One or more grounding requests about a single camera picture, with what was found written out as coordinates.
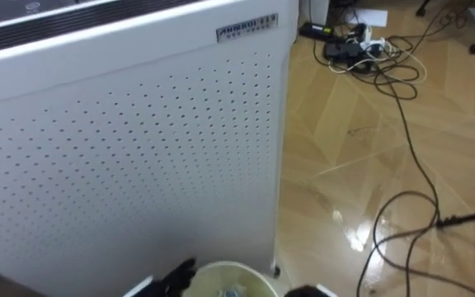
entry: glossy floor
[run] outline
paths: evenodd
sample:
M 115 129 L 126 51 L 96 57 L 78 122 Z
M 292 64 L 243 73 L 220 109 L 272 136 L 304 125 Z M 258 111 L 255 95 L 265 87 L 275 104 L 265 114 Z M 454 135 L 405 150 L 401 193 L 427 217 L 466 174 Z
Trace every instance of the glossy floor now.
M 420 2 L 370 3 L 389 11 L 388 26 L 374 33 L 422 33 L 437 4 L 416 18 Z M 428 77 L 417 86 L 416 100 L 402 102 L 443 216 L 475 210 L 475 56 L 468 53 L 474 41 L 475 22 L 468 20 L 463 29 L 450 27 L 422 43 L 416 57 Z M 380 207 L 399 191 L 432 194 L 412 160 L 396 102 L 319 65 L 312 50 L 313 42 L 300 38 L 291 53 L 278 230 L 282 281 L 322 283 L 339 296 L 355 296 Z M 377 238 L 424 227 L 433 214 L 426 201 L 398 200 L 379 221 Z M 411 240 L 398 239 L 382 249 L 404 263 Z M 414 249 L 412 267 L 475 288 L 475 224 L 429 232 Z M 374 256 L 361 295 L 404 296 L 404 273 Z M 469 295 L 412 276 L 412 296 Z

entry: perforated panel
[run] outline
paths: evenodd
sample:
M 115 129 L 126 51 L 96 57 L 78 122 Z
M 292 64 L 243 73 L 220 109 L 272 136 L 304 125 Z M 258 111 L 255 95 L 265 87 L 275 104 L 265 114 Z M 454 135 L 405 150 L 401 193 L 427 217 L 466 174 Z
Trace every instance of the perforated panel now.
M 192 255 L 265 271 L 286 53 L 232 46 L 1 101 L 0 273 L 112 296 Z

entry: wastebasket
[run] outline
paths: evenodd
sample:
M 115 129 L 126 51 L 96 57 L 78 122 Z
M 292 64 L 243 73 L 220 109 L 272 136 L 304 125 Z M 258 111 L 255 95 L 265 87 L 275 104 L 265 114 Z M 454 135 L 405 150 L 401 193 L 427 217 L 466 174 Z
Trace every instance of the wastebasket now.
M 183 297 L 278 297 L 259 272 L 238 262 L 201 267 Z

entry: tile floor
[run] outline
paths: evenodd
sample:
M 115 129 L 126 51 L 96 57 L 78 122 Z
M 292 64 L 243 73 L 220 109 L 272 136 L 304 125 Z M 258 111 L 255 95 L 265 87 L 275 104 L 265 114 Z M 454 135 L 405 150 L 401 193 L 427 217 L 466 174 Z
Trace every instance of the tile floor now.
M 422 33 L 438 4 L 417 18 L 420 2 L 360 5 L 388 9 L 388 26 L 374 28 L 374 34 L 389 36 Z M 461 30 L 451 27 L 424 42 L 416 57 L 428 78 L 417 86 L 416 100 L 402 102 L 443 216 L 475 211 L 475 56 L 468 54 L 473 41 L 475 23 L 469 20 Z M 290 285 L 319 282 L 339 296 L 355 296 L 380 207 L 399 191 L 430 194 L 430 188 L 413 163 L 396 102 L 320 66 L 312 50 L 311 40 L 298 38 L 291 53 L 278 254 Z M 400 200 L 384 213 L 377 236 L 423 227 L 433 212 L 423 200 Z M 411 240 L 382 249 L 404 263 Z M 429 232 L 413 252 L 412 267 L 475 288 L 475 224 Z M 372 257 L 362 296 L 404 295 L 404 273 Z M 412 296 L 438 295 L 471 294 L 412 276 Z

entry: power adapter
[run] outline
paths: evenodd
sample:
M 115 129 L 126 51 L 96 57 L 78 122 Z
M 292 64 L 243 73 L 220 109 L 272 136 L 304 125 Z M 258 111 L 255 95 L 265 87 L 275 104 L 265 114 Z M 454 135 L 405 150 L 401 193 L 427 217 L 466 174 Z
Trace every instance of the power adapter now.
M 299 29 L 299 34 L 314 40 L 325 42 L 344 42 L 345 40 L 335 35 L 335 31 L 327 26 L 306 22 Z
M 334 63 L 350 64 L 359 61 L 364 54 L 358 44 L 327 44 L 323 48 L 323 56 Z

